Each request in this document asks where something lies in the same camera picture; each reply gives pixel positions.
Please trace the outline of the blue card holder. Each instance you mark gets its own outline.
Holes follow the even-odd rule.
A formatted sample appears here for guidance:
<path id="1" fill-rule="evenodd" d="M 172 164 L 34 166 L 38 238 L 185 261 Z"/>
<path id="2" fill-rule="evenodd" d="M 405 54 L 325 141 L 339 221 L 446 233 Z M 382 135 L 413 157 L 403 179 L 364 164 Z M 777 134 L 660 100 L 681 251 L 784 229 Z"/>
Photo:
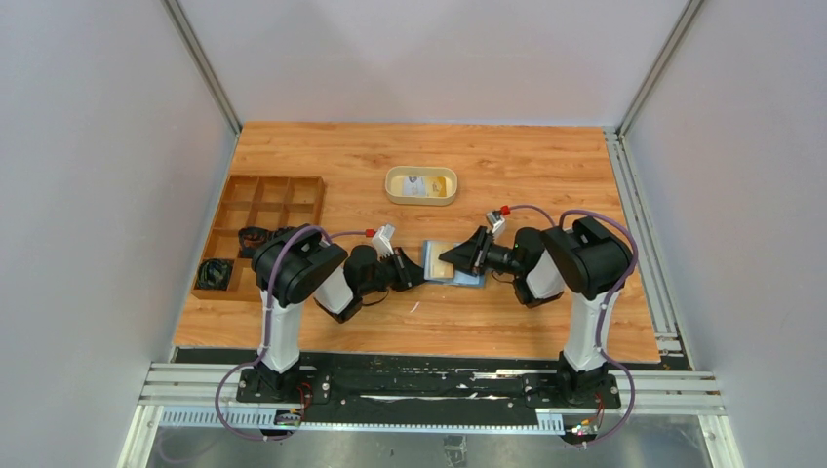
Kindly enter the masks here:
<path id="1" fill-rule="evenodd" d="M 425 259 L 426 259 L 426 254 L 423 252 L 423 248 L 424 248 L 425 243 L 427 241 L 429 241 L 429 240 L 426 240 L 423 243 L 423 246 L 422 246 L 422 259 L 424 260 L 423 269 L 424 269 L 424 266 L 425 266 Z M 475 276 L 475 275 L 460 272 L 458 270 L 454 270 L 454 271 L 455 271 L 454 278 L 450 282 L 442 283 L 442 282 L 427 281 L 426 279 L 425 280 L 427 282 L 431 282 L 431 283 L 437 283 L 437 284 L 448 285 L 448 286 L 469 287 L 469 288 L 481 288 L 485 285 L 485 278 L 483 276 Z"/>

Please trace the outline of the yellow credit card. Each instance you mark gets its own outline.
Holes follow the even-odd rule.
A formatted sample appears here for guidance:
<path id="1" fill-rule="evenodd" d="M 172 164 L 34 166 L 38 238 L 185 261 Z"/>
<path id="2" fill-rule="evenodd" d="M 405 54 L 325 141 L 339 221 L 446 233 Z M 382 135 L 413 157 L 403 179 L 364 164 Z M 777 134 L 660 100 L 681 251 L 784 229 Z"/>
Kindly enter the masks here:
<path id="1" fill-rule="evenodd" d="M 425 243 L 423 252 L 425 259 L 425 279 L 434 282 L 450 282 L 453 280 L 454 265 L 440 259 L 440 255 L 456 246 L 455 242 L 429 240 Z"/>

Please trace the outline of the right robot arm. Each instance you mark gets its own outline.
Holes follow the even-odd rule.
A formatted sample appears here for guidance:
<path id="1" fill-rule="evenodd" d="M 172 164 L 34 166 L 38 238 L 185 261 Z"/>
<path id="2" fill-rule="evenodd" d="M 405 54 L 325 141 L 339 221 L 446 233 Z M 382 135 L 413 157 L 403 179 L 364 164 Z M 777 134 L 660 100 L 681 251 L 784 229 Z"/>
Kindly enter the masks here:
<path id="1" fill-rule="evenodd" d="M 574 218 L 540 230 L 519 229 L 512 247 L 497 243 L 507 211 L 487 215 L 488 225 L 467 241 L 440 253 L 441 261 L 469 275 L 509 274 L 518 301 L 528 307 L 571 292 L 571 323 L 557 371 L 563 403 L 581 407 L 596 393 L 612 360 L 606 350 L 609 320 L 620 291 L 639 262 L 630 231 L 618 221 L 586 210 L 564 212 Z"/>

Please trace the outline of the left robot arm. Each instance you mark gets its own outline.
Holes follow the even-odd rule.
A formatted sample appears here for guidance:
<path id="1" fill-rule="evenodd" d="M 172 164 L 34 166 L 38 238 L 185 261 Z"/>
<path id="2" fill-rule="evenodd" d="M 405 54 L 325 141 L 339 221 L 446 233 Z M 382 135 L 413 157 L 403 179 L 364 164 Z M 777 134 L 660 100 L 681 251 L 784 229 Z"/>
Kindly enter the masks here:
<path id="1" fill-rule="evenodd" d="M 338 323 L 369 304 L 367 295 L 404 292 L 425 283 L 424 269 L 392 245 L 395 227 L 384 224 L 361 232 L 369 242 L 347 251 L 340 235 L 303 224 L 285 227 L 261 245 L 252 267 L 262 302 L 262 335 L 252 366 L 264 372 L 261 390 L 276 403 L 298 390 L 295 371 L 305 303 L 313 300 Z"/>

